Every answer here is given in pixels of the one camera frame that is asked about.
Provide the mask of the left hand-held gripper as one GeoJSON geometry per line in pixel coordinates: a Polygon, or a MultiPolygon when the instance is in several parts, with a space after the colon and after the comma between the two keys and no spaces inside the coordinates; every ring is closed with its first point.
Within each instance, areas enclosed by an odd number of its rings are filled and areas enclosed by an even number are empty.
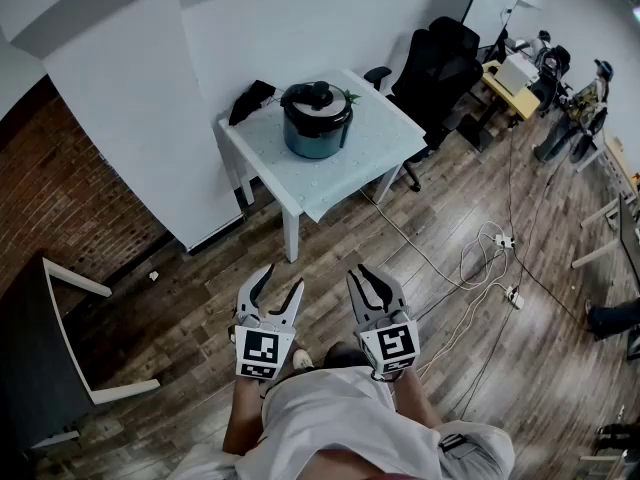
{"type": "Polygon", "coordinates": [[[241,285],[236,303],[236,325],[230,328],[235,345],[236,374],[260,381],[275,380],[285,363],[295,338],[295,321],[304,293],[300,278],[291,288],[281,308],[262,318],[258,296],[271,278],[275,265],[253,272],[241,285]]]}

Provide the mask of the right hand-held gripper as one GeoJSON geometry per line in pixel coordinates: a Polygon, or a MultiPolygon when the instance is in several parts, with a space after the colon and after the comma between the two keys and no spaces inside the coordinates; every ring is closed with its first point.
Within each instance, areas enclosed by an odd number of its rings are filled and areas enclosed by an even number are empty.
{"type": "Polygon", "coordinates": [[[377,267],[359,264],[358,269],[379,303],[367,298],[360,278],[349,270],[347,287],[358,323],[355,336],[372,368],[371,377],[375,381],[395,381],[420,354],[417,322],[402,309],[406,300],[395,278],[377,267]]]}

